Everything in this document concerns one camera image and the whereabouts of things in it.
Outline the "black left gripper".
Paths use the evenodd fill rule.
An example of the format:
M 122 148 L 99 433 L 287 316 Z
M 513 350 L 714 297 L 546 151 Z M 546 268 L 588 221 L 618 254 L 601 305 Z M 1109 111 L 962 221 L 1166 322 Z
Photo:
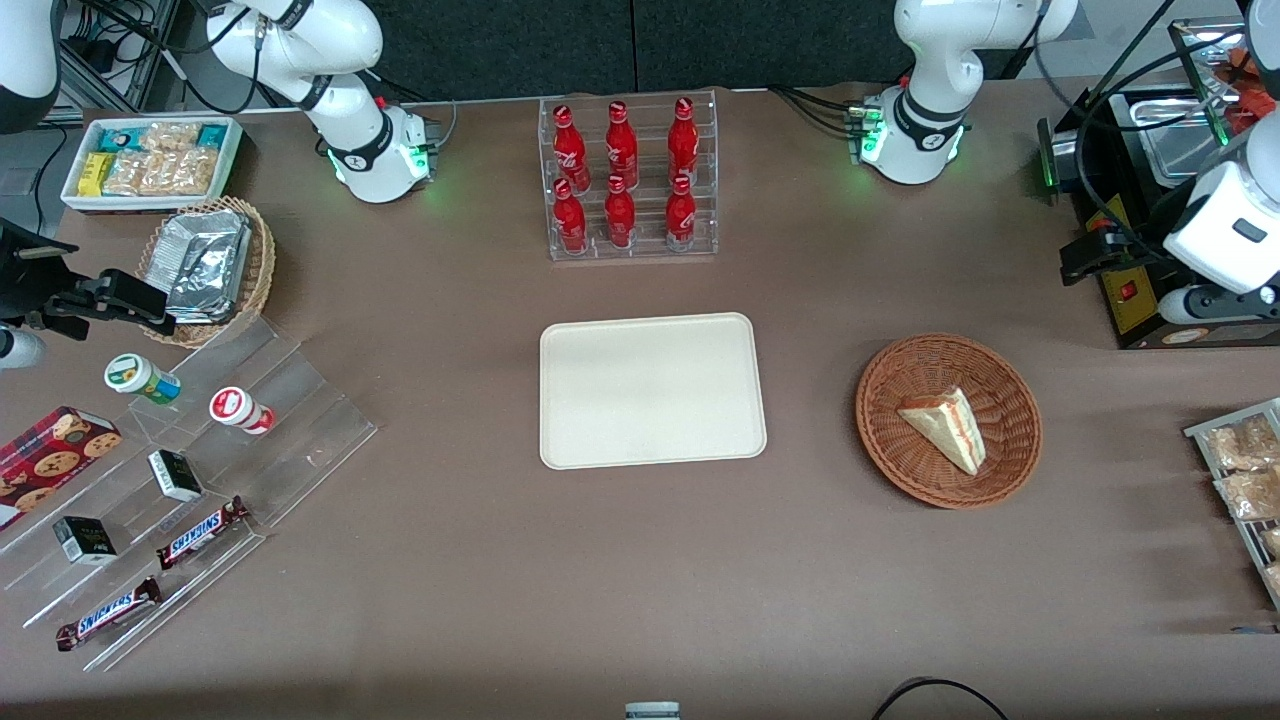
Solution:
M 1059 250 L 1059 274 L 1064 287 L 1106 272 L 1164 264 L 1169 256 L 1140 238 L 1130 240 L 1120 231 L 1087 231 Z

